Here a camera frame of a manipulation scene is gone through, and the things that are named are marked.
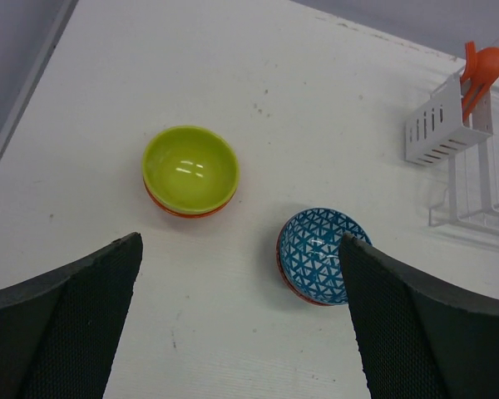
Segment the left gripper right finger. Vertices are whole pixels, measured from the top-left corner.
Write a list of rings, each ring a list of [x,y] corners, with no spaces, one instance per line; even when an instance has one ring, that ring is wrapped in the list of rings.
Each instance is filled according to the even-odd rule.
[[[499,398],[499,299],[343,236],[348,309],[373,398]]]

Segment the lime green plastic bowl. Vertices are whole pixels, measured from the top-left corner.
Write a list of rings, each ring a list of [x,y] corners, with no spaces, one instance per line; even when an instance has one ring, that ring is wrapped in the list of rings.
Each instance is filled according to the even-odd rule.
[[[198,126],[173,126],[156,135],[144,150],[141,173],[159,201],[188,213],[218,207],[240,182],[240,165],[232,147]]]

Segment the white red patterned bowl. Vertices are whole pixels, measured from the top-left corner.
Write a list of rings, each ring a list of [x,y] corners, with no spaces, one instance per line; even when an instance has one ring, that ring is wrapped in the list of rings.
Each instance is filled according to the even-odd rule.
[[[318,207],[298,212],[282,229],[280,258],[288,280],[314,301],[346,305],[338,248],[345,234],[372,243],[360,224],[335,209]]]

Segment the orange plastic bowl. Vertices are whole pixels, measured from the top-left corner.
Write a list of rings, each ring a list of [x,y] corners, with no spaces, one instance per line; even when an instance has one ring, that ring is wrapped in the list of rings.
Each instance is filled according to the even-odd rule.
[[[199,218],[204,218],[204,217],[208,217],[208,216],[211,216],[213,214],[216,214],[216,213],[220,212],[234,198],[234,196],[236,194],[236,191],[235,191],[224,203],[222,203],[218,207],[216,207],[212,210],[209,210],[207,212],[205,212],[205,211],[204,212],[194,212],[194,213],[192,213],[192,212],[191,213],[180,212],[177,209],[171,209],[171,208],[167,207],[165,204],[163,204],[161,201],[159,201],[152,194],[152,192],[150,191],[146,182],[144,180],[142,182],[143,182],[144,188],[146,190],[146,193],[149,195],[151,201],[155,205],[157,205],[160,209],[162,209],[163,211],[165,211],[168,214],[174,215],[176,217],[184,218],[184,219],[199,219]]]

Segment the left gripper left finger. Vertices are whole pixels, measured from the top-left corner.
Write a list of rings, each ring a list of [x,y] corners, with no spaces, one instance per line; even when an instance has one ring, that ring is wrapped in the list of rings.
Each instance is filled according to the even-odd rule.
[[[143,253],[128,234],[0,289],[0,398],[101,398]]]

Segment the orange patterned ceramic bowl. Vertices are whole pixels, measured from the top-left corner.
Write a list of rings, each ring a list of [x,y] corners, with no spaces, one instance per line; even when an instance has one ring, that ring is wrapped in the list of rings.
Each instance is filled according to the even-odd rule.
[[[320,307],[330,307],[332,305],[330,304],[327,304],[327,303],[321,303],[321,302],[318,302],[318,301],[314,301],[312,298],[309,298],[307,296],[304,296],[301,292],[299,292],[296,287],[288,280],[288,277],[287,275],[285,274],[284,272],[284,269],[283,269],[283,265],[281,263],[281,258],[280,258],[280,242],[281,242],[281,238],[282,238],[282,234],[283,234],[283,231],[284,229],[281,229],[280,230],[280,233],[278,235],[278,238],[276,240],[276,248],[275,248],[275,257],[276,257],[276,263],[277,263],[277,267],[278,267],[278,270],[279,270],[279,274],[281,276],[281,278],[283,279],[284,283],[286,284],[286,286],[289,288],[289,290],[294,294],[296,295],[298,298],[304,300],[306,303],[310,303],[312,305],[315,305],[315,306],[320,306]]]

